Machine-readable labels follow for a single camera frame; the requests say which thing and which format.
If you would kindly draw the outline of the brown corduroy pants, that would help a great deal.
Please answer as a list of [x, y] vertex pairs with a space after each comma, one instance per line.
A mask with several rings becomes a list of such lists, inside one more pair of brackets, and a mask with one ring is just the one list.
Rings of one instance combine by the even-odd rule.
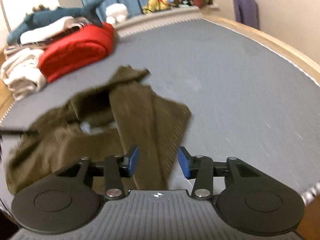
[[84, 90], [30, 126], [5, 162], [11, 194], [80, 159], [103, 161], [140, 148], [126, 189], [164, 190], [191, 117], [189, 108], [142, 85], [146, 69], [119, 67], [108, 83]]

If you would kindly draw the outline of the red folded blanket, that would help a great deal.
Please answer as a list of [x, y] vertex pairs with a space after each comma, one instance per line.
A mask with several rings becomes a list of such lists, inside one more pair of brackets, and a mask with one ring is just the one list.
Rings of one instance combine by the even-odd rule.
[[89, 24], [79, 31], [51, 44], [39, 58], [39, 70], [51, 83], [62, 76], [110, 55], [115, 30], [111, 24], [102, 27]]

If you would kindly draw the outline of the white folded clothes pile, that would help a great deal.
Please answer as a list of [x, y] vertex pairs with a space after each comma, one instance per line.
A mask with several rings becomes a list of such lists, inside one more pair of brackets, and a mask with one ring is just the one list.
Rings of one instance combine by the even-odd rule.
[[39, 59], [54, 42], [89, 25], [84, 17], [65, 16], [45, 27], [26, 31], [20, 42], [5, 48], [5, 62], [1, 66], [1, 80], [21, 100], [40, 91], [47, 83], [39, 69]]

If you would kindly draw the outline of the blue shark plush toy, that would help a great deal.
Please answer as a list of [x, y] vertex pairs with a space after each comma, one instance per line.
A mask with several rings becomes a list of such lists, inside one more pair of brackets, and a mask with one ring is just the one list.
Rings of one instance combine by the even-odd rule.
[[45, 27], [65, 16], [72, 16], [73, 18], [84, 17], [94, 25], [102, 27], [103, 25], [96, 9], [104, 1], [95, 0], [81, 8], [57, 7], [55, 10], [46, 9], [26, 15], [22, 23], [7, 36], [7, 44], [10, 46], [18, 44], [20, 43], [20, 36], [26, 31]]

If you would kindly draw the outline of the purple yoga mat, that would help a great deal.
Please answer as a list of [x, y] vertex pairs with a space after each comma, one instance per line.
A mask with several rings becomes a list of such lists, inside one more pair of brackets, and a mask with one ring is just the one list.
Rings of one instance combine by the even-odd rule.
[[259, 8], [255, 0], [233, 0], [235, 21], [254, 29], [260, 29]]

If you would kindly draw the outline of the yellow plush toy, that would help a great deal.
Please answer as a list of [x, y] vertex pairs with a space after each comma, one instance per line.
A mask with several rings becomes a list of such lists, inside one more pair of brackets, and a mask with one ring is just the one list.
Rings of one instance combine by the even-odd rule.
[[165, 11], [176, 6], [176, 0], [148, 0], [147, 4], [142, 7], [144, 14], [152, 12]]

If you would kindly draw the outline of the wooden bed frame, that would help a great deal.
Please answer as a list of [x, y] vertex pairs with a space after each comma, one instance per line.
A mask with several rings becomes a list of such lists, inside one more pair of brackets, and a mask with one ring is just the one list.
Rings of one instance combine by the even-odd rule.
[[213, 22], [219, 26], [239, 33], [251, 40], [261, 44], [267, 49], [273, 51], [277, 55], [290, 61], [297, 68], [310, 76], [315, 82], [319, 83], [319, 64], [304, 55], [302, 52], [288, 45], [287, 43], [268, 35], [262, 31], [246, 26], [244, 24], [229, 20], [227, 18], [216, 16], [212, 13], [203, 12], [202, 16], [205, 20]]

